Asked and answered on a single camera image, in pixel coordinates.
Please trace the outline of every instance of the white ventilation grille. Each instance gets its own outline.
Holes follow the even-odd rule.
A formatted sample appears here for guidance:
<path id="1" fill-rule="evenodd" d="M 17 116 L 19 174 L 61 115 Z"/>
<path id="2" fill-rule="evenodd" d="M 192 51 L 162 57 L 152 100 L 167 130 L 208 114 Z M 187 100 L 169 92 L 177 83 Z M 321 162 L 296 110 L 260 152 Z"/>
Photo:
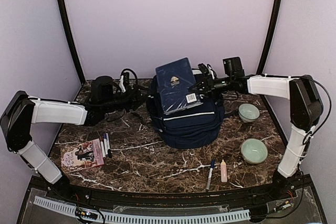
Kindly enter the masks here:
<path id="1" fill-rule="evenodd" d="M 50 199 L 35 196 L 35 205 L 49 209 L 60 214 L 75 217 L 76 206 L 56 202 Z M 92 212 L 98 214 L 96 222 L 102 223 L 100 214 L 94 210 Z M 105 216 L 105 223 L 127 223 L 127 224 L 222 224 L 233 223 L 243 220 L 249 220 L 249 210 L 236 212 L 227 212 L 215 215 L 200 215 L 200 216 L 178 216 L 178 217 L 162 217 L 162 216 L 137 216 L 137 215 L 122 215 L 112 212 L 101 211 Z"/>

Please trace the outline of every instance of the barcode sticker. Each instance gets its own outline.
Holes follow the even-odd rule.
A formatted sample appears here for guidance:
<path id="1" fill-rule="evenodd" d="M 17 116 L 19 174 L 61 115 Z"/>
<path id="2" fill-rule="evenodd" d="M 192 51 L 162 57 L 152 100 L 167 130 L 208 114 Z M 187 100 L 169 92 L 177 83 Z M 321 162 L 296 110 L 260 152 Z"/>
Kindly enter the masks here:
<path id="1" fill-rule="evenodd" d="M 191 103 L 191 102 L 196 102 L 197 101 L 195 93 L 193 93 L 193 94 L 187 94 L 185 97 L 187 98 L 187 103 Z"/>

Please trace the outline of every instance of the blue pen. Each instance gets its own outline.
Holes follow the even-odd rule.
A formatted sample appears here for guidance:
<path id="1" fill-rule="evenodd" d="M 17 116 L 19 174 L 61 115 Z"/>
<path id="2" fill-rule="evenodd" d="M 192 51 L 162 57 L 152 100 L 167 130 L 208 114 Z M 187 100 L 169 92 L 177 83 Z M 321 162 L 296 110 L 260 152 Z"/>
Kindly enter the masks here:
<path id="1" fill-rule="evenodd" d="M 206 183 L 206 191 L 209 191 L 209 188 L 210 188 L 210 183 L 211 183 L 211 177 L 212 177 L 212 170 L 214 169 L 215 167 L 215 160 L 213 159 L 211 161 L 211 166 L 210 166 L 210 171 L 209 171 L 209 176 L 208 176 L 208 183 Z"/>

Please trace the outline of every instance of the lavender wall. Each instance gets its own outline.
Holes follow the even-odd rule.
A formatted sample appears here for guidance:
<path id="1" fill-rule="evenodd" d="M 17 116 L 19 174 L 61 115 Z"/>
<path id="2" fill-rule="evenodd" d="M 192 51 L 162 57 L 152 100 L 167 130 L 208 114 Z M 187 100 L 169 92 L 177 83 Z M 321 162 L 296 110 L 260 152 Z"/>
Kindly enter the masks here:
<path id="1" fill-rule="evenodd" d="M 0 0 L 0 114 L 16 91 L 73 99 L 80 87 L 57 0 Z M 34 140 L 48 151 L 59 125 L 33 125 Z M 0 222 L 16 223 L 32 172 L 7 151 L 0 133 Z"/>
<path id="2" fill-rule="evenodd" d="M 266 73 L 311 74 L 329 90 L 336 102 L 336 0 L 282 0 Z M 324 109 L 328 101 L 320 89 Z M 289 103 L 269 101 L 287 135 Z M 335 111 L 316 134 L 302 165 L 316 185 L 328 222 L 336 223 Z"/>
<path id="3" fill-rule="evenodd" d="M 241 56 L 255 73 L 273 0 L 66 0 L 87 79 L 117 78 L 125 67 L 152 77 L 155 67 L 189 57 L 224 74 Z"/>

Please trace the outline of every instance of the navy blue backpack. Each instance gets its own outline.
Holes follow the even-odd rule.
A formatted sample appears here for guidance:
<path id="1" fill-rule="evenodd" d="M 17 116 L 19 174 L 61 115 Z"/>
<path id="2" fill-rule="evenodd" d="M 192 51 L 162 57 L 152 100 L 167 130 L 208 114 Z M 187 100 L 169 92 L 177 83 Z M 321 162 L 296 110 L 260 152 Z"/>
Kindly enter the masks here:
<path id="1" fill-rule="evenodd" d="M 201 77 L 201 74 L 196 74 L 196 81 Z M 199 106 L 165 115 L 157 88 L 155 76 L 149 87 L 146 106 L 154 130 L 168 146 L 179 149 L 199 148 L 217 138 L 225 117 L 221 94 L 217 97 L 202 98 L 203 104 Z"/>

